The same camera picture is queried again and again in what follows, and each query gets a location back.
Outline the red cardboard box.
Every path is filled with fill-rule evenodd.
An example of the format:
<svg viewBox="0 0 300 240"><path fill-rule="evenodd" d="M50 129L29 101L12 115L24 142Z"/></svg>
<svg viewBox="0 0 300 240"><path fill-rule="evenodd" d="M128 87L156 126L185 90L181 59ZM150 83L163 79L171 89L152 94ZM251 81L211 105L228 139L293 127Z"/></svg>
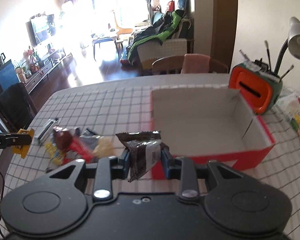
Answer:
<svg viewBox="0 0 300 240"><path fill-rule="evenodd" d="M162 88L151 91L151 129L174 157L255 168L275 140L237 89Z"/></svg>

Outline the red brown snack packet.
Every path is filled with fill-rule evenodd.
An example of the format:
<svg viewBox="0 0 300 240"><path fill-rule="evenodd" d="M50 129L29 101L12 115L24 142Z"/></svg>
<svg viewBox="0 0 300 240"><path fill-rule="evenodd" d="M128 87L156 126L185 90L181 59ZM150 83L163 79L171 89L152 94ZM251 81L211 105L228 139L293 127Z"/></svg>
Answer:
<svg viewBox="0 0 300 240"><path fill-rule="evenodd" d="M67 129L54 126L50 139L45 143L45 150L52 163L62 166L77 159L83 159L87 163L92 163L94 153L83 139L77 135L75 129Z"/></svg>

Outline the wooden chair with pink cloth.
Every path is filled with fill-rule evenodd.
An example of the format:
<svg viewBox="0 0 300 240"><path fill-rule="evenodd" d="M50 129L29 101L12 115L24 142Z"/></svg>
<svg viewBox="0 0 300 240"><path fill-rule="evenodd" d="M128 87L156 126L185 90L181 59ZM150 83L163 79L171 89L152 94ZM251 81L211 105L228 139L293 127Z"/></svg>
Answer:
<svg viewBox="0 0 300 240"><path fill-rule="evenodd" d="M226 64L204 54L185 54L158 59L152 64L153 74L228 74Z"/></svg>

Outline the television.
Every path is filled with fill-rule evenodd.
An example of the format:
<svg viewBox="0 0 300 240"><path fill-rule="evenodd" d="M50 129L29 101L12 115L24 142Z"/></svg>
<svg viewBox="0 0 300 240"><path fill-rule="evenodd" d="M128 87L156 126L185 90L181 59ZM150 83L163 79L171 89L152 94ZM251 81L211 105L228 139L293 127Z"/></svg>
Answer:
<svg viewBox="0 0 300 240"><path fill-rule="evenodd" d="M26 27L30 39L30 44L31 46L35 47L55 35L56 27L54 14L40 14L32 16L26 23Z"/></svg>

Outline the colourful plastic bag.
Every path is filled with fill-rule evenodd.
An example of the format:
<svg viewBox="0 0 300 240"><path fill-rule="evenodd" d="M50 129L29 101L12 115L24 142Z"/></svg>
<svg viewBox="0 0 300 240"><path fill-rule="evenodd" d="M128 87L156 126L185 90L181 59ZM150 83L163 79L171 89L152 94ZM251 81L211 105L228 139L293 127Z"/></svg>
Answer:
<svg viewBox="0 0 300 240"><path fill-rule="evenodd" d="M300 94L284 87L276 104L300 139Z"/></svg>

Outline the checkered tablecloth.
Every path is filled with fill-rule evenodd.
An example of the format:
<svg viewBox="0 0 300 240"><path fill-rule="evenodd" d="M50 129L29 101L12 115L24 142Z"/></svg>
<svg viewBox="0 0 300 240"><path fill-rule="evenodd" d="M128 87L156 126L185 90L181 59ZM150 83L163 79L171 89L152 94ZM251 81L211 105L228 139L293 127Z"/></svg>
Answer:
<svg viewBox="0 0 300 240"><path fill-rule="evenodd" d="M119 133L121 156L64 166L8 193L9 239L300 239L300 172L244 173L274 146L241 91L149 92L151 131Z"/></svg>

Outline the yellow minion snack packet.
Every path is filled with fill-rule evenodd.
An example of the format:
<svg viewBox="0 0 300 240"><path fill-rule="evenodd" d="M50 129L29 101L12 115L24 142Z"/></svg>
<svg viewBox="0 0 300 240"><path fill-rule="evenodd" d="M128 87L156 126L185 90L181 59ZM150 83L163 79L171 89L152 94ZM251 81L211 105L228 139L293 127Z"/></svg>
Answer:
<svg viewBox="0 0 300 240"><path fill-rule="evenodd" d="M15 136L11 151L25 159L34 138L34 129L20 129Z"/></svg>

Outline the dark brown snack packet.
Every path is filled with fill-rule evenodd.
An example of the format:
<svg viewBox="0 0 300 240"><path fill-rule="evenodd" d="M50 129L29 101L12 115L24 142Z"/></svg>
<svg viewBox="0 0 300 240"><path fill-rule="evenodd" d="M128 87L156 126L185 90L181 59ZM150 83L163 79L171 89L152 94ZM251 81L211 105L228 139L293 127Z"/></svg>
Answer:
<svg viewBox="0 0 300 240"><path fill-rule="evenodd" d="M161 150L168 147L157 130L117 133L116 136L130 152L130 182L139 180L153 168L161 160Z"/></svg>

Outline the low tv cabinet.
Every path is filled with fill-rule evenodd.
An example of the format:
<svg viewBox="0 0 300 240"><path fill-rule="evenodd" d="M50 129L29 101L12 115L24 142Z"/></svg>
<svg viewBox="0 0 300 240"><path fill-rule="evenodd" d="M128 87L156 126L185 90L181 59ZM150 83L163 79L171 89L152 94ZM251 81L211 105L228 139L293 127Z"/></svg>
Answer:
<svg viewBox="0 0 300 240"><path fill-rule="evenodd" d="M72 57L72 53L66 54L63 49L55 50L53 53L47 53L42 57L42 60L38 63L38 71L32 72L31 77L25 83L25 88L30 94L36 86L43 81L45 78L49 79L49 74L57 66L69 57Z"/></svg>

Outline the sofa with green jacket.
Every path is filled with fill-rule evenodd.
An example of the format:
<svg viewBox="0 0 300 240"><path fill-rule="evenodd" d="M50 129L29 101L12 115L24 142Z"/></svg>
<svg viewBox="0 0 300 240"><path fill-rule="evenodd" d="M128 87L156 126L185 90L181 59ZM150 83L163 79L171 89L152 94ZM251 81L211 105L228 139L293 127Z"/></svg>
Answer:
<svg viewBox="0 0 300 240"><path fill-rule="evenodd" d="M154 12L153 23L133 34L133 39L120 58L123 66L138 67L140 74L150 72L154 61L192 53L194 19L190 16L190 0L170 1L167 11Z"/></svg>

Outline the white blue snack packet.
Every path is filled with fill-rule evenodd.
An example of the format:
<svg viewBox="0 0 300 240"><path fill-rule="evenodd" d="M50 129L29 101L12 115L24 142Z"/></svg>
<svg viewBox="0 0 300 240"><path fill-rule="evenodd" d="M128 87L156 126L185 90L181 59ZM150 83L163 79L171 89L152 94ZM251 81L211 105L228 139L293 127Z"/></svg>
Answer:
<svg viewBox="0 0 300 240"><path fill-rule="evenodd" d="M54 126L57 126L59 123L58 118L48 119L43 126L41 126L34 133L34 142L37 145L41 145L49 137Z"/></svg>

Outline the dark chair with black cloth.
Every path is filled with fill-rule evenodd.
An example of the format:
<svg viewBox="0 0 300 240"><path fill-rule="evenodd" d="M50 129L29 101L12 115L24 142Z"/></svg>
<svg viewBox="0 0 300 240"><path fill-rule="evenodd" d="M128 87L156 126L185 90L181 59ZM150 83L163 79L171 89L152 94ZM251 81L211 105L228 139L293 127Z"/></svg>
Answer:
<svg viewBox="0 0 300 240"><path fill-rule="evenodd" d="M27 129L38 111L25 85L11 85L0 94L0 131L16 133Z"/></svg>

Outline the grey desk lamp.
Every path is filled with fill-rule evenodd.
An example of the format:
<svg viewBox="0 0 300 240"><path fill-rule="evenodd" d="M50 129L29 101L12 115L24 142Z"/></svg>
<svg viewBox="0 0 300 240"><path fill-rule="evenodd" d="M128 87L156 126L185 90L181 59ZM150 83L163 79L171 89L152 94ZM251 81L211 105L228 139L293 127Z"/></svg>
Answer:
<svg viewBox="0 0 300 240"><path fill-rule="evenodd" d="M281 63L287 49L292 56L300 60L300 21L296 17L291 17L289 20L288 36L281 47L275 64L274 73L276 75L279 73Z"/></svg>

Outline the pale yellow snack packet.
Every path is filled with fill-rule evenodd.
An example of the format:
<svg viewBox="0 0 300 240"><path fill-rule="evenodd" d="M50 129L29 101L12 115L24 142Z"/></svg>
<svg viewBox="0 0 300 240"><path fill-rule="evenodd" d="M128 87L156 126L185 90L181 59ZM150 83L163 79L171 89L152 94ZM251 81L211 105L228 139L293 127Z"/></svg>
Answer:
<svg viewBox="0 0 300 240"><path fill-rule="evenodd" d="M112 141L108 137L99 137L97 146L93 150L93 155L97 158L105 158L115 155L115 149Z"/></svg>

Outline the orange green pen holder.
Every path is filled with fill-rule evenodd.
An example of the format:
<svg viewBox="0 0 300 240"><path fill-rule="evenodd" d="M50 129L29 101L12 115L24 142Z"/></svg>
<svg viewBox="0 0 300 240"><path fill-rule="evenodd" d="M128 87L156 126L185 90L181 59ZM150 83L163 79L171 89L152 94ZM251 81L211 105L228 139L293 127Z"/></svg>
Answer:
<svg viewBox="0 0 300 240"><path fill-rule="evenodd" d="M262 115L277 102L283 82L277 76L265 72L253 72L241 63L231 71L229 88L238 89L255 114Z"/></svg>

